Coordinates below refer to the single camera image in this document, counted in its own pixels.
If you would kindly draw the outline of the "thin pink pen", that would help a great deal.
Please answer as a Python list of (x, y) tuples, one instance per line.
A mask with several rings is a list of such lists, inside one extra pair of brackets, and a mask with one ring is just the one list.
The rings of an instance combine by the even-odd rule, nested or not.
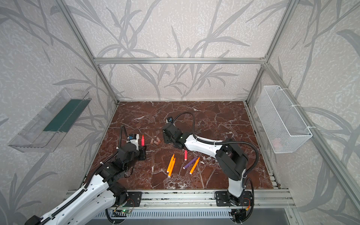
[(145, 138), (144, 135), (142, 135), (142, 139), (141, 139), (141, 146), (144, 147), (145, 146)]

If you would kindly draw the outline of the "thick pink marker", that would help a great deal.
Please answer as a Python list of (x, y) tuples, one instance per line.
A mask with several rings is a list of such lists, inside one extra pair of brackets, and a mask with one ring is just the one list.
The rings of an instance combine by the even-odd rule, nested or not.
[(185, 161), (188, 160), (188, 151), (187, 150), (184, 151), (184, 160)]

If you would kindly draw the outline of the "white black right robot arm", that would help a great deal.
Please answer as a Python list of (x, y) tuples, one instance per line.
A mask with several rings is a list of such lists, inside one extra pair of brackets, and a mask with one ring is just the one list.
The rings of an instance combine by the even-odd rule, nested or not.
[[(229, 186), (225, 202), (234, 206), (242, 204), (248, 174), (257, 166), (259, 161), (258, 149), (243, 141), (215, 141), (198, 137), (190, 132), (182, 132), (172, 122), (163, 127), (165, 143), (172, 143), (175, 148), (199, 152), (216, 159), (223, 173), (228, 177)], [(254, 163), (248, 168), (248, 156), (239, 146), (240, 144), (251, 147), (256, 155)]]

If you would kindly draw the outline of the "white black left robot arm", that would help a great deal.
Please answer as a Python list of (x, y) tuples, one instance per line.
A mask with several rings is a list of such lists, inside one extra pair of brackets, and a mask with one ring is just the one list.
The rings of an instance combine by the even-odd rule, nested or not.
[(27, 225), (85, 225), (113, 205), (122, 205), (127, 190), (118, 181), (137, 161), (146, 157), (146, 145), (128, 142), (101, 164), (73, 195), (43, 216), (32, 216)]

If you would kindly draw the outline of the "orange pen upper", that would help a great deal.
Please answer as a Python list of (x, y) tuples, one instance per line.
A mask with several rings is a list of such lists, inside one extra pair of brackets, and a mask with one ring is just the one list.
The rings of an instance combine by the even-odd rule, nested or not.
[(169, 162), (169, 165), (168, 165), (168, 168), (166, 170), (167, 173), (170, 172), (170, 169), (172, 167), (172, 164), (173, 164), (173, 160), (174, 160), (174, 154), (172, 155), (171, 159), (170, 159), (170, 162)]

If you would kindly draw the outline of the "orange pen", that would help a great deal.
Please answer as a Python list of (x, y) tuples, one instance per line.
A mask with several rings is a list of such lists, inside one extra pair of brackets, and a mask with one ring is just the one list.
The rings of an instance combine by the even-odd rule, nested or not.
[(198, 158), (196, 160), (196, 162), (194, 163), (194, 165), (193, 165), (192, 169), (190, 170), (189, 174), (193, 174), (194, 170), (196, 169), (196, 167), (197, 167), (197, 165), (199, 163), (199, 160), (200, 160), (200, 158)]
[(173, 164), (173, 160), (174, 160), (174, 154), (172, 155), (171, 159), (170, 159), (170, 162), (169, 162), (169, 165), (168, 165), (168, 168), (166, 170), (167, 173), (170, 172), (170, 169), (172, 167), (172, 164)]
[(173, 171), (173, 168), (174, 168), (175, 160), (176, 160), (176, 158), (174, 158), (174, 159), (171, 161), (170, 169), (169, 169), (169, 172), (168, 172), (168, 177), (171, 177), (171, 175), (172, 175), (172, 171)]

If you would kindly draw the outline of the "orange pen lower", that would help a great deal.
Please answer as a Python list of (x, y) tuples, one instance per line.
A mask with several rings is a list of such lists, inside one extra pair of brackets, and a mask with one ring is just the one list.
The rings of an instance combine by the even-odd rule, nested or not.
[(168, 172), (168, 177), (171, 177), (171, 175), (172, 175), (172, 171), (173, 171), (173, 168), (174, 168), (175, 160), (176, 160), (176, 158), (174, 158), (174, 159), (171, 161), (170, 169), (169, 169), (169, 172)]

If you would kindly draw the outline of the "orange pen right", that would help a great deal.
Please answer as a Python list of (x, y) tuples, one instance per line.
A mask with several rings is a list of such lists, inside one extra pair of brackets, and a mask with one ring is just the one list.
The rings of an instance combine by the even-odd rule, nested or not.
[(192, 169), (190, 170), (189, 174), (193, 174), (194, 170), (196, 169), (196, 167), (197, 167), (197, 165), (199, 163), (199, 160), (200, 160), (200, 158), (198, 158), (196, 160), (196, 162), (194, 163), (194, 165), (193, 165)]

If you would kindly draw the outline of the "purple marker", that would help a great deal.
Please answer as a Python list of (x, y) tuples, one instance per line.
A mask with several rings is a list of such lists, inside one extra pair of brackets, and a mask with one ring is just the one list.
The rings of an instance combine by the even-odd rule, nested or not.
[(191, 161), (189, 161), (184, 167), (183, 169), (187, 169), (189, 168), (192, 164), (194, 164), (197, 161), (197, 158), (193, 158)]

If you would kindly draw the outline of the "horizontal aluminium crossbar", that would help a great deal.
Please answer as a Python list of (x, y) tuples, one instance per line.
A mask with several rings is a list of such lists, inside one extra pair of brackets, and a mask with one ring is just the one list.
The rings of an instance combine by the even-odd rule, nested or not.
[(263, 64), (265, 58), (94, 58), (96, 64)]

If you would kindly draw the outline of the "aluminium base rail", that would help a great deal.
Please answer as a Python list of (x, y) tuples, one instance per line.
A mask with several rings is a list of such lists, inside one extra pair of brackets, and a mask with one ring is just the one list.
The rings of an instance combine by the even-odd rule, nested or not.
[(215, 209), (215, 208), (247, 208), (249, 200), (255, 203), (255, 208), (295, 208), (294, 200), (288, 189), (256, 189), (251, 199), (244, 198), (240, 206), (225, 204), (223, 197), (216, 194), (217, 190), (209, 189), (179, 189), (179, 190), (130, 190), (132, 198), (126, 207), (135, 209)]

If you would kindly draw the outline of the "clear plastic wall tray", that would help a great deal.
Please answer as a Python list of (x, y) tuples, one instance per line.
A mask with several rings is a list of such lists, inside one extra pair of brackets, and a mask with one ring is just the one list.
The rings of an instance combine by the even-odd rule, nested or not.
[(54, 152), (91, 100), (88, 91), (63, 88), (8, 145), (24, 153)]

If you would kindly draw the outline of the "aluminium frame post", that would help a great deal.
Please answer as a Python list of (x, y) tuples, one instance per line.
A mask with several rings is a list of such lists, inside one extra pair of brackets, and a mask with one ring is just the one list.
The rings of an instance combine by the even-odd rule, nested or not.
[(113, 89), (111, 88), (109, 82), (107, 81), (105, 75), (103, 74), (103, 72), (101, 71), (101, 69), (99, 68), (99, 66), (95, 63), (94, 61), (94, 56), (89, 48), (89, 46), (87, 45), (85, 38), (83, 37), (79, 27), (76, 24), (75, 19), (73, 18), (70, 9), (68, 8), (68, 6), (66, 5), (65, 1), (59, 1), (59, 0), (55, 0), (54, 1), (59, 12), (63, 15), (63, 17), (65, 18), (67, 24), (69, 25), (71, 31), (73, 32), (73, 34), (75, 35), (77, 41), (79, 42), (81, 48), (83, 49), (86, 57), (88, 58), (88, 60), (90, 61), (91, 66), (94, 68), (94, 70), (96, 71), (97, 76), (99, 77), (99, 79), (101, 80), (101, 82), (103, 83), (103, 85), (105, 86), (105, 88), (107, 89), (108, 93), (110, 94), (110, 96), (112, 97), (112, 99), (114, 100), (114, 102), (116, 104), (119, 104), (119, 100), (115, 94), (115, 92), (113, 91)]

